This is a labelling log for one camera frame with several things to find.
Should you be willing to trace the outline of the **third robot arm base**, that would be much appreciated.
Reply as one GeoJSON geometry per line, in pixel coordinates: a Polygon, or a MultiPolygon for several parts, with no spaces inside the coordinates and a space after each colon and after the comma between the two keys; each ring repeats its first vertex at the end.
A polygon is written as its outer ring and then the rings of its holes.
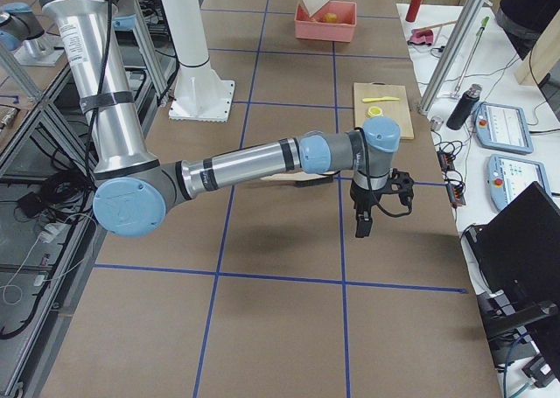
{"type": "Polygon", "coordinates": [[[1,6],[1,45],[21,66],[56,66],[65,55],[60,36],[47,33],[21,2],[1,6]]]}

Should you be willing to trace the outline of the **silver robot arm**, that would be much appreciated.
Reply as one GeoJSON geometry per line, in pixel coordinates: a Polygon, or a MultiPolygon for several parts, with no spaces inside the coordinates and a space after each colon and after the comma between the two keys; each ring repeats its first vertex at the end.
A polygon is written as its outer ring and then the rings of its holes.
{"type": "Polygon", "coordinates": [[[406,209],[412,207],[413,179],[391,164],[401,131],[385,116],[369,118],[346,133],[312,132],[195,163],[161,164],[146,147],[116,43],[113,23],[122,1],[39,0],[59,28],[88,121],[88,145],[98,155],[94,215],[109,232],[145,235],[173,207],[203,192],[295,169],[353,172],[350,195],[361,238],[370,234],[372,211],[383,196],[395,195],[406,209]]]}

